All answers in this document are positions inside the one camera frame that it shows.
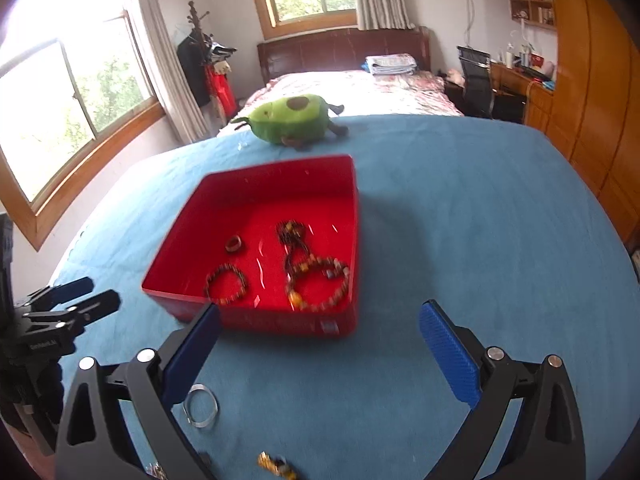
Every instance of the floral bedding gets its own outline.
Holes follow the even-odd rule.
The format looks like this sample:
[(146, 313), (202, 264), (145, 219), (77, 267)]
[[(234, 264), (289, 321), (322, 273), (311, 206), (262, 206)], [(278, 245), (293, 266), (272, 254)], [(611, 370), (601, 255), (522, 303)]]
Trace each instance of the floral bedding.
[[(343, 116), (462, 115), (444, 95), (443, 79), (431, 72), (373, 76), (364, 70), (281, 76), (254, 93), (238, 115), (245, 116), (268, 101), (299, 94), (318, 94), (328, 103), (344, 105)], [(219, 135), (233, 131), (234, 125), (230, 124)]]

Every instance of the yellow bead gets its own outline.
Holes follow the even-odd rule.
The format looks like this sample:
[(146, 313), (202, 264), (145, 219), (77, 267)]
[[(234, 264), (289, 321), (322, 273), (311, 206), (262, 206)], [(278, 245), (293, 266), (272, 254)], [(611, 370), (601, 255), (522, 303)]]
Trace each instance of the yellow bead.
[(293, 308), (300, 308), (302, 305), (302, 296), (300, 296), (295, 290), (289, 293), (289, 303)]

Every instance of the blue tablecloth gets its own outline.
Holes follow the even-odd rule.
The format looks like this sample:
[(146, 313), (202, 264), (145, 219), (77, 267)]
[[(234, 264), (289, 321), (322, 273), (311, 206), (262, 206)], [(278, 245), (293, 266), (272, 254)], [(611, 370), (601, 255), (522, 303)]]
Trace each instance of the blue tablecloth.
[[(225, 333), (198, 381), (220, 401), (213, 428), (176, 419), (221, 480), (272, 478), (255, 460), (282, 454), (310, 479), (421, 479), (468, 407), (458, 402), (417, 329), (436, 298), (457, 324), (513, 358), (564, 359), (597, 478), (640, 415), (640, 294), (600, 205), (542, 134), (472, 118), (338, 119), (306, 152), (243, 132), (131, 168), (87, 221), (56, 282), (90, 276), (114, 288), (117, 314), (88, 327), (62, 360), (65, 386), (81, 357), (128, 361), (178, 323), (140, 289), (181, 206), (204, 174), (329, 153), (353, 156), (360, 191), (360, 324), (343, 340)], [(482, 468), (511, 433), (510, 407)], [(127, 410), (136, 447), (152, 455)]]

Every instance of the brown circle on plush toy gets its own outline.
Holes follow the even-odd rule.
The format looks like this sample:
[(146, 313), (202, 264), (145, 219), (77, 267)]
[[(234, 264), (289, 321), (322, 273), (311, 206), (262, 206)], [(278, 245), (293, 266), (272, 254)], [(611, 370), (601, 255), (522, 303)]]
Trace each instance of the brown circle on plush toy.
[(287, 107), (292, 110), (304, 110), (309, 104), (309, 98), (304, 96), (292, 97), (287, 99)]

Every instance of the wooden desk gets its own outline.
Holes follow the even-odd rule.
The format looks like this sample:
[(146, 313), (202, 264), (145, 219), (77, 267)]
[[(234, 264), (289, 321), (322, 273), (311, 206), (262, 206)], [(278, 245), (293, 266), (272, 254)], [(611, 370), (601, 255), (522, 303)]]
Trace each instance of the wooden desk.
[(533, 78), (499, 63), (491, 63), (491, 82), (496, 90), (508, 89), (527, 96), (524, 123), (546, 134), (554, 99), (551, 90), (534, 82)]

